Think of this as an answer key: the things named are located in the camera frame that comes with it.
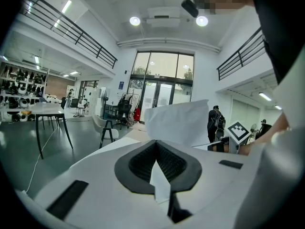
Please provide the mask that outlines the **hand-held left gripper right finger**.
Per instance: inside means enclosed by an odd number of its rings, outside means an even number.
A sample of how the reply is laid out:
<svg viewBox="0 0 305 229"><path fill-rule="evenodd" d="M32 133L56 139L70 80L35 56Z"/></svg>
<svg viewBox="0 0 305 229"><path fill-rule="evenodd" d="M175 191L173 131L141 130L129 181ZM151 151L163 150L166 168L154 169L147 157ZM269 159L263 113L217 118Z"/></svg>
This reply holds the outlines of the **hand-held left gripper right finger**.
<svg viewBox="0 0 305 229"><path fill-rule="evenodd" d="M232 229L241 204L253 182L260 162L260 149L248 156L218 153L173 142L167 145L196 158L202 173L195 186L177 193L182 209L192 215L178 223L169 221L162 229Z"/></svg>

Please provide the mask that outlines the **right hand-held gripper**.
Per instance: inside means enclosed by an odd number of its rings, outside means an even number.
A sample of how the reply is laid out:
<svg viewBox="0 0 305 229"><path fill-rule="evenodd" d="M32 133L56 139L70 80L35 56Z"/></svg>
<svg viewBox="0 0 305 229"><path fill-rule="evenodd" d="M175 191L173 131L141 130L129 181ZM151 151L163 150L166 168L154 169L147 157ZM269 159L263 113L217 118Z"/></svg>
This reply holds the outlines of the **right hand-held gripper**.
<svg viewBox="0 0 305 229"><path fill-rule="evenodd" d="M245 145L250 137L248 131L239 121L235 121L225 128L227 136L216 134L215 142L208 145L208 151L237 154L240 146Z"/></svg>

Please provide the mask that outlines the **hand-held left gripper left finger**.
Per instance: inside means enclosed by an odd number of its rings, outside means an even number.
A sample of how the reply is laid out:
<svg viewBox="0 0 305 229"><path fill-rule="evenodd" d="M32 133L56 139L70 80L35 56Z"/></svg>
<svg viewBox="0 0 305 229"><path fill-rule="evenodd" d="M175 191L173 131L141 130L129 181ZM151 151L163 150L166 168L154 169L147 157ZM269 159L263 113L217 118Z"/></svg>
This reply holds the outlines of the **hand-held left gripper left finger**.
<svg viewBox="0 0 305 229"><path fill-rule="evenodd" d="M36 195L43 208L75 180L88 183L65 222L82 229L163 229L173 225L153 195L132 193L116 178L116 161L142 144L90 155L57 176Z"/></svg>

